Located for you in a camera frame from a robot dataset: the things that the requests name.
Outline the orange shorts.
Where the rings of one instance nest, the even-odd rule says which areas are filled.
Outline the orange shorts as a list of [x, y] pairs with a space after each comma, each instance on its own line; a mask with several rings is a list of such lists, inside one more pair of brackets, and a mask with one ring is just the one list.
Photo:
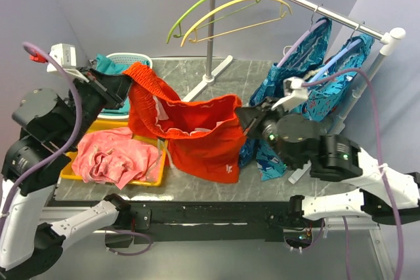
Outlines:
[[128, 126], [134, 134], [166, 140], [182, 172], [222, 184], [238, 181], [245, 135], [235, 113], [242, 101], [235, 94], [184, 102], [149, 66], [134, 63], [124, 75], [133, 81]]

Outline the yellow hanger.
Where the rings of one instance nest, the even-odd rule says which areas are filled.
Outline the yellow hanger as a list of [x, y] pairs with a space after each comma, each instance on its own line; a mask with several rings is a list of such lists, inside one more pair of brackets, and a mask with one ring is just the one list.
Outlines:
[[[233, 15], [239, 14], [240, 12], [260, 5], [264, 2], [272, 2], [278, 5], [278, 15], [275, 18], [262, 20], [254, 24], [244, 25], [242, 27], [233, 28], [231, 30], [222, 31], [219, 33], [215, 33], [213, 30], [209, 31], [206, 37], [199, 37], [199, 32], [204, 27], [210, 27], [211, 29], [214, 29], [217, 22], [220, 22], [226, 18], [230, 18]], [[229, 35], [231, 33], [236, 33], [239, 31], [256, 28], [258, 26], [263, 26], [265, 24], [274, 23], [292, 15], [293, 9], [291, 8], [291, 5], [284, 0], [231, 0], [211, 9], [207, 14], [199, 18], [184, 32], [182, 32], [182, 28], [180, 26], [184, 18], [179, 19], [177, 26], [180, 31], [180, 34], [178, 35], [180, 38], [180, 47], [185, 46], [187, 43], [197, 44]]]

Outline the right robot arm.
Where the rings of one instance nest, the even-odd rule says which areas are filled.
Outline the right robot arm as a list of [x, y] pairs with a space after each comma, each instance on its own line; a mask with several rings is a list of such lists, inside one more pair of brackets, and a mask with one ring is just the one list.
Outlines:
[[321, 124], [266, 98], [236, 108], [244, 133], [264, 140], [289, 170], [310, 164], [310, 177], [354, 186], [353, 191], [320, 197], [294, 195], [287, 219], [303, 226], [331, 216], [365, 216], [384, 225], [419, 221], [419, 173], [402, 174], [382, 165], [358, 144], [340, 134], [326, 134]]

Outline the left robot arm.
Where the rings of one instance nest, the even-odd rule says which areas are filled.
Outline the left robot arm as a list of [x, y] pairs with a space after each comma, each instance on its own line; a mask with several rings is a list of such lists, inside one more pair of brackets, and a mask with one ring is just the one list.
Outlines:
[[20, 137], [2, 168], [1, 278], [30, 279], [46, 272], [71, 245], [104, 228], [128, 228], [131, 206], [113, 193], [84, 212], [60, 222], [42, 223], [71, 152], [104, 108], [123, 105], [131, 79], [84, 69], [74, 90], [61, 98], [52, 89], [31, 91], [13, 113]]

